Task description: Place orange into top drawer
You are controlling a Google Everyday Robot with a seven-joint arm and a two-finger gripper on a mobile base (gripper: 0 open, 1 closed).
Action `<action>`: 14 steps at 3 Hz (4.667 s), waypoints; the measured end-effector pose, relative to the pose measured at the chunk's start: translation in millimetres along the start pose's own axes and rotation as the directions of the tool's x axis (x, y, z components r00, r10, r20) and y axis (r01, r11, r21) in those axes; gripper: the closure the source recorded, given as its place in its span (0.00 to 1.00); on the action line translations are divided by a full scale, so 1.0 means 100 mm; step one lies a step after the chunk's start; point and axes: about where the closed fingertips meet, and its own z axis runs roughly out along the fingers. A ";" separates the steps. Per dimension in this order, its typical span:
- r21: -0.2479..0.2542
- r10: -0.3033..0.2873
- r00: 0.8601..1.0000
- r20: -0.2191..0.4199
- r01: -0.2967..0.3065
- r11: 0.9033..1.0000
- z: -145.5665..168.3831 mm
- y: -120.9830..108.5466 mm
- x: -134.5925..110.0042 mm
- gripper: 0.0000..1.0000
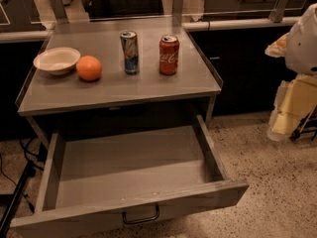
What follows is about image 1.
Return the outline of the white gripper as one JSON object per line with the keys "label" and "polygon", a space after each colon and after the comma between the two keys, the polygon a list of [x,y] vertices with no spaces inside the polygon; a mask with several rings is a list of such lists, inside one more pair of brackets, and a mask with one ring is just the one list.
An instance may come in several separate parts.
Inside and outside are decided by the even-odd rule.
{"label": "white gripper", "polygon": [[301,120],[317,106],[317,3],[264,53],[272,58],[285,56],[286,66],[298,74],[283,80],[277,89],[274,109],[268,121],[267,136],[274,141],[290,137]]}

